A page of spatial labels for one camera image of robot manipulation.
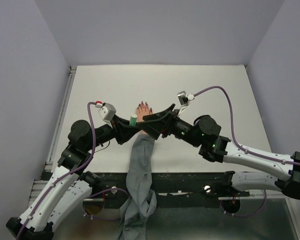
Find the aluminium rail left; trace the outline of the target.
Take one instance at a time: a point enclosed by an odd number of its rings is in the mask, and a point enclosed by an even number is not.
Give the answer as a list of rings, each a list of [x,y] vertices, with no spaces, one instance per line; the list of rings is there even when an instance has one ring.
[[[58,141],[59,141],[60,133],[61,133],[61,128],[62,128],[64,117],[65,117],[65,110],[67,109],[67,105],[69,102],[69,97],[70,97],[70,93],[71,93],[71,89],[73,86],[76,72],[77,72],[77,66],[72,65],[69,67],[69,75],[68,75],[68,80],[67,80],[67,84],[66,84],[66,88],[65,88],[65,93],[64,93],[64,96],[62,99],[62,103],[61,103],[58,119],[56,122],[56,127],[54,130],[52,142],[51,142],[51,145],[49,148],[47,159],[45,161],[46,165],[52,165],[53,161],[54,161],[54,155],[55,155],[55,152],[57,149],[57,145],[58,145]]]

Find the aluminium rail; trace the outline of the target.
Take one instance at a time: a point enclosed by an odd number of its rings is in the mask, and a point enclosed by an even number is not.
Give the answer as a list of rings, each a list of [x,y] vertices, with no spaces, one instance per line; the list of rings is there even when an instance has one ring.
[[[67,109],[67,105],[69,102],[69,97],[70,97],[70,93],[71,93],[71,89],[73,86],[76,72],[77,72],[77,66],[72,65],[69,67],[69,75],[68,75],[68,80],[67,80],[67,84],[66,84],[66,88],[65,88],[65,93],[64,93],[64,96],[62,99],[62,103],[61,103],[58,119],[56,122],[56,127],[54,130],[52,142],[51,142],[51,145],[49,148],[47,159],[45,161],[46,165],[52,165],[53,161],[54,161],[54,155],[55,155],[55,152],[57,149],[57,145],[58,145],[58,141],[59,141],[60,133],[61,133],[61,128],[62,128],[64,117],[65,117],[65,110]]]
[[[30,192],[30,197],[28,200],[28,207],[36,200],[36,198],[39,196],[41,190],[43,190],[44,186],[48,183],[47,180],[35,180],[32,185],[32,189]],[[71,190],[72,188],[75,187],[77,184],[77,181],[75,181],[66,193]],[[173,192],[173,193],[158,193],[159,196],[161,197],[167,197],[168,195],[172,196],[182,196],[182,195],[187,195],[190,194],[189,192],[181,192],[180,190],[178,192]],[[263,190],[249,190],[248,195],[242,194],[237,194],[236,199],[240,200],[252,200],[252,199],[263,199],[264,198],[264,191]],[[289,199],[289,197],[283,195],[281,192],[274,191],[274,190],[266,190],[266,196],[267,199]],[[230,200],[231,197],[218,197],[219,200]]]

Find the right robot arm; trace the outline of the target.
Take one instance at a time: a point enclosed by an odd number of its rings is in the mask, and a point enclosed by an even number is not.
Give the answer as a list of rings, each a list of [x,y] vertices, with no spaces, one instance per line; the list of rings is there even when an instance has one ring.
[[[136,110],[137,126],[157,139],[173,135],[195,148],[205,160],[242,165],[253,172],[239,175],[220,183],[220,191],[231,196],[249,190],[273,190],[287,197],[300,200],[300,152],[292,155],[272,153],[249,148],[232,137],[222,136],[221,126],[210,115],[202,115],[189,124],[179,117],[180,110],[171,105],[168,109],[153,113],[147,103],[141,102]]]

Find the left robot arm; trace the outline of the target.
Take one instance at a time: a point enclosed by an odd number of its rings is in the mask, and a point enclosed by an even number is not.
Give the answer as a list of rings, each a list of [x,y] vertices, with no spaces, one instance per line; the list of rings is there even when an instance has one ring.
[[[138,117],[129,120],[116,115],[107,124],[94,128],[93,121],[78,120],[72,124],[69,143],[61,153],[57,167],[40,194],[19,217],[6,223],[17,240],[51,240],[61,222],[84,199],[97,197],[101,191],[97,175],[85,171],[96,147],[116,139],[123,144],[139,129]]]

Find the black mounting base plate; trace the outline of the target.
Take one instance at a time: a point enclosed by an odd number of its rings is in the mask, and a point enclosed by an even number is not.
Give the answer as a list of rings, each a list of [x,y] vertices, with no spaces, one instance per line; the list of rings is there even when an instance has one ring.
[[[218,208],[219,198],[248,197],[247,191],[232,187],[234,171],[194,173],[153,173],[151,189],[156,194],[158,208]],[[107,191],[94,196],[104,200],[106,209],[118,209],[128,199],[121,190],[127,191],[126,173],[98,173],[98,181],[92,187],[96,194],[112,187],[116,193]]]

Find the grey sleeve forearm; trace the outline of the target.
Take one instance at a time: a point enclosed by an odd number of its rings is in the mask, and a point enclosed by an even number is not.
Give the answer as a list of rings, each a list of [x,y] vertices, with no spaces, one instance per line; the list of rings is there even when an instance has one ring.
[[[157,198],[152,185],[151,157],[155,140],[140,134],[131,149],[126,188],[129,198],[120,207],[120,222],[114,234],[115,240],[145,240],[146,225],[155,212]]]

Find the aluminium rail front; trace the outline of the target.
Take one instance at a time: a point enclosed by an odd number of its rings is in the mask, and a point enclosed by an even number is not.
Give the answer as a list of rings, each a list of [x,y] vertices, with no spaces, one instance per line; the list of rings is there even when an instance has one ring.
[[[44,186],[48,183],[47,180],[35,180],[32,185],[32,189],[30,192],[30,197],[28,200],[28,207],[36,200],[36,198],[39,196],[41,190],[43,190]],[[75,181],[66,193],[71,190],[72,188],[75,187],[77,184],[77,181]],[[182,196],[182,195],[187,195],[190,194],[189,192],[181,192],[180,190],[178,192],[173,192],[173,193],[158,193],[159,196],[161,197],[167,197],[168,195],[172,196]],[[248,195],[242,194],[237,194],[236,199],[240,200],[252,200],[252,199],[263,199],[264,198],[264,191],[263,190],[249,190]],[[274,190],[266,190],[266,196],[267,199],[289,199],[289,197],[283,195],[281,192],[274,191]],[[219,200],[230,200],[231,197],[218,197]]]

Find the nail polish bottle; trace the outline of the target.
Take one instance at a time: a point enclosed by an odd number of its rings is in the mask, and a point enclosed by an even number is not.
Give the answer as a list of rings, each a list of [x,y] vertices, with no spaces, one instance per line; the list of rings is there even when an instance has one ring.
[[[137,120],[134,118],[129,121],[130,126],[135,126],[136,124],[137,124]]]

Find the mannequin hand with painted nails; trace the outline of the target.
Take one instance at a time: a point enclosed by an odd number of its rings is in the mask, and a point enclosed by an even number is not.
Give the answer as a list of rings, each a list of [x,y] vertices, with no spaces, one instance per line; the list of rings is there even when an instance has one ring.
[[[143,122],[143,117],[149,116],[153,114],[153,110],[151,107],[149,107],[147,102],[141,102],[138,104],[138,107],[136,109],[136,115],[137,115],[137,122]]]

